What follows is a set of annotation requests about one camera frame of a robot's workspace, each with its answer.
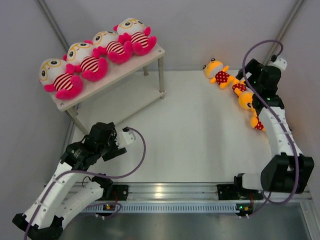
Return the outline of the pink panda plush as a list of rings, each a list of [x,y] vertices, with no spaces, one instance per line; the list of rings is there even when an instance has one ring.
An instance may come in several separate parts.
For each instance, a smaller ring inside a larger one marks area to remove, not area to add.
[[[39,82],[47,93],[58,100],[71,100],[84,88],[82,78],[75,74],[74,67],[60,58],[44,60],[39,69]]]
[[[89,82],[102,80],[108,73],[109,64],[100,51],[89,42],[72,44],[63,59],[74,67],[74,71],[81,73],[83,79]]]
[[[98,32],[92,38],[92,44],[114,64],[121,65],[133,56],[132,43],[125,41],[115,31]]]

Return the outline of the pink panda plush face-down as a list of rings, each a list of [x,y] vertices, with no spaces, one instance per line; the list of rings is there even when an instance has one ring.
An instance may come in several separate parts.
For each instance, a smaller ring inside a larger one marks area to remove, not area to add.
[[[157,37],[151,35],[151,27],[137,18],[129,17],[115,25],[113,30],[125,43],[131,43],[133,52],[138,56],[147,55],[157,44]]]

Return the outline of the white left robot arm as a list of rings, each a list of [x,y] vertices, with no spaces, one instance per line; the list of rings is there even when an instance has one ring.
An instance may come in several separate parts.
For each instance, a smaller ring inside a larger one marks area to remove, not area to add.
[[[135,139],[129,127],[117,131],[113,122],[98,122],[80,141],[69,144],[42,193],[12,220],[24,231],[23,238],[57,240],[83,209],[98,199],[109,199],[117,177],[88,170],[99,159],[106,162],[125,154]]]

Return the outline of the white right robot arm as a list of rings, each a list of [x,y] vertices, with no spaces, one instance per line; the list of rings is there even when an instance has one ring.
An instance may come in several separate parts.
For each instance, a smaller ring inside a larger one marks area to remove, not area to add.
[[[252,112],[250,125],[266,133],[271,159],[260,173],[240,173],[234,177],[233,192],[240,199],[251,192],[304,192],[315,166],[294,141],[286,121],[285,106],[277,95],[278,83],[287,62],[273,56],[267,65],[251,59],[239,70],[233,84],[239,105]]]

